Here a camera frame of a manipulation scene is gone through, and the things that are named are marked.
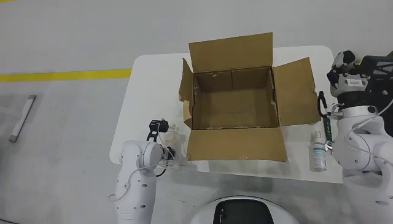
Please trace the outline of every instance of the white pipe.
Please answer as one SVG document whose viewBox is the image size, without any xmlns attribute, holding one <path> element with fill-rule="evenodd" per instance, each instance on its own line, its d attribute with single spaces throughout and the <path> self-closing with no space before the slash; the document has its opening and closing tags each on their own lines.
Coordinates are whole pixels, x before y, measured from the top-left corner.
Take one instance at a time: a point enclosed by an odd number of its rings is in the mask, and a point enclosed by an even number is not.
<svg viewBox="0 0 393 224">
<path fill-rule="evenodd" d="M 33 105 L 34 100 L 36 99 L 36 95 L 30 95 L 25 106 L 22 109 L 21 117 L 18 123 L 15 125 L 14 130 L 11 133 L 11 136 L 8 138 L 9 142 L 15 143 L 18 139 L 19 132 L 22 129 L 23 124 L 25 123 L 26 117 L 29 114 L 30 108 Z"/>
</svg>

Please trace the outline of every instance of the white cable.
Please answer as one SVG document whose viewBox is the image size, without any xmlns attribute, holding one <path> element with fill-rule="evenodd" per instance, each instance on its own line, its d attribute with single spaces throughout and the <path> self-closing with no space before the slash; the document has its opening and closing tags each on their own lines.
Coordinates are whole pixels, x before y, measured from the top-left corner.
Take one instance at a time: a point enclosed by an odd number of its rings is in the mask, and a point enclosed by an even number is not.
<svg viewBox="0 0 393 224">
<path fill-rule="evenodd" d="M 142 170 L 142 169 L 147 169 L 147 168 L 155 167 L 155 166 L 168 166 L 168 165 L 167 165 L 167 164 L 153 164 L 153 165 L 150 165 L 150 166 L 146 166 L 146 167 L 142 167 L 142 168 L 139 168 L 139 169 L 135 169 L 135 170 L 130 174 L 130 176 L 129 176 L 129 178 L 128 178 L 127 184 L 125 185 L 125 192 L 123 193 L 123 195 L 120 196 L 120 197 L 118 197 L 117 199 L 112 199 L 112 197 L 113 197 L 113 196 L 116 196 L 116 195 L 115 195 L 115 194 L 111 194 L 111 195 L 108 196 L 109 200 L 112 201 L 112 202 L 117 202 L 117 201 L 119 201 L 120 199 L 122 199 L 122 198 L 127 194 L 128 189 L 130 189 L 130 187 L 131 187 L 131 184 L 130 184 L 131 176 L 133 176 L 133 174 L 134 174 L 136 171 L 140 171 L 140 170 Z"/>
<path fill-rule="evenodd" d="M 165 142 L 162 140 L 161 136 L 160 136 L 160 125 L 158 125 L 157 128 L 157 133 L 158 133 L 158 137 L 160 138 L 160 141 L 162 143 L 162 145 L 164 146 L 164 148 L 169 152 L 169 154 L 172 156 L 173 161 L 174 161 L 174 155 L 171 153 L 171 151 L 166 147 Z"/>
<path fill-rule="evenodd" d="M 351 145 L 351 144 L 346 140 L 346 138 L 348 137 L 348 135 L 349 135 L 351 132 L 353 132 L 353 131 L 356 130 L 356 129 L 359 129 L 359 128 L 363 127 L 364 125 L 366 125 L 366 124 L 369 123 L 370 121 L 374 120 L 376 117 L 382 115 L 382 113 L 384 113 L 386 110 L 388 110 L 388 108 L 389 108 L 392 104 L 393 104 L 393 99 L 390 101 L 390 103 L 389 103 L 381 112 L 379 112 L 378 114 L 376 114 L 374 117 L 369 118 L 369 119 L 366 120 L 365 122 L 363 122 L 363 123 L 357 125 L 357 126 L 356 126 L 355 128 L 353 128 L 353 129 L 349 130 L 349 132 L 348 132 L 348 133 L 345 135 L 345 137 L 344 137 L 345 143 L 347 143 L 349 146 L 351 146 L 351 147 L 353 147 L 353 148 L 355 148 L 355 149 L 357 149 L 357 150 L 360 150 L 360 151 L 362 151 L 362 152 L 368 153 L 369 155 L 371 155 L 371 156 L 373 156 L 373 157 L 375 157 L 375 158 L 380 158 L 380 159 L 382 159 L 383 161 L 385 161 L 385 162 L 387 162 L 387 163 L 393 165 L 393 163 L 391 163 L 389 160 L 387 160 L 387 159 L 385 159 L 385 158 L 383 158 L 383 157 L 381 157 L 381 156 L 377 156 L 377 155 L 375 155 L 374 153 L 372 153 L 372 152 L 370 152 L 370 151 L 367 151 L 367 150 L 364 150 L 364 149 L 362 149 L 362 148 L 356 147 L 355 145 Z"/>
</svg>

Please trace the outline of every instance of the plastic bottle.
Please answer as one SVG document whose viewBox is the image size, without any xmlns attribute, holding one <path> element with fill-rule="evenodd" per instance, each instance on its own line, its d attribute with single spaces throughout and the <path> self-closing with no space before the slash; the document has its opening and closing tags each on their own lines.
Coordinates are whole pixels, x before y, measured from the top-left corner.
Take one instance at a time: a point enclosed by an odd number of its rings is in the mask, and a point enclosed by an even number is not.
<svg viewBox="0 0 393 224">
<path fill-rule="evenodd" d="M 326 171 L 325 143 L 322 141 L 320 131 L 314 131 L 311 133 L 309 153 L 310 170 L 317 172 Z"/>
<path fill-rule="evenodd" d="M 178 133 L 179 133 L 179 128 L 176 127 L 176 125 L 173 123 L 169 124 L 168 131 L 166 132 L 164 137 L 164 142 L 167 147 L 171 147 L 172 149 L 175 149 L 176 142 L 178 140 L 177 138 Z"/>
</svg>

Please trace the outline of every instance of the box flap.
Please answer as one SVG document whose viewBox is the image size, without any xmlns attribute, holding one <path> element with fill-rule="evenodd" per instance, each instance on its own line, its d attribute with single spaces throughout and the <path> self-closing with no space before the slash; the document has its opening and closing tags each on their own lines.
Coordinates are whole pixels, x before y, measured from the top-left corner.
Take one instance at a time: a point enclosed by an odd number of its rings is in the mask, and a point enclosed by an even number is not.
<svg viewBox="0 0 393 224">
<path fill-rule="evenodd" d="M 189 44 L 194 73 L 271 66 L 273 33 Z"/>
<path fill-rule="evenodd" d="M 281 126 L 320 121 L 309 58 L 274 67 L 273 72 Z"/>
<path fill-rule="evenodd" d="M 191 130 L 188 159 L 286 161 L 280 128 Z"/>
<path fill-rule="evenodd" d="M 193 73 L 189 64 L 183 59 L 183 74 L 179 88 L 179 100 L 183 102 L 184 123 L 191 128 L 192 126 L 192 107 L 193 107 Z"/>
</svg>

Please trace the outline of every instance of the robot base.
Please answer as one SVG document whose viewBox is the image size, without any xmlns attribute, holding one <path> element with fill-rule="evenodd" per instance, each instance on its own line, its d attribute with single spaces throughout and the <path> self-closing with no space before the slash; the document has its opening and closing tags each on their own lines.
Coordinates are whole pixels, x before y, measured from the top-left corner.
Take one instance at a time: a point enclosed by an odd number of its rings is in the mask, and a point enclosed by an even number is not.
<svg viewBox="0 0 393 224">
<path fill-rule="evenodd" d="M 277 204 L 248 196 L 221 198 L 202 207 L 190 224 L 205 223 L 299 224 L 295 217 Z"/>
</svg>

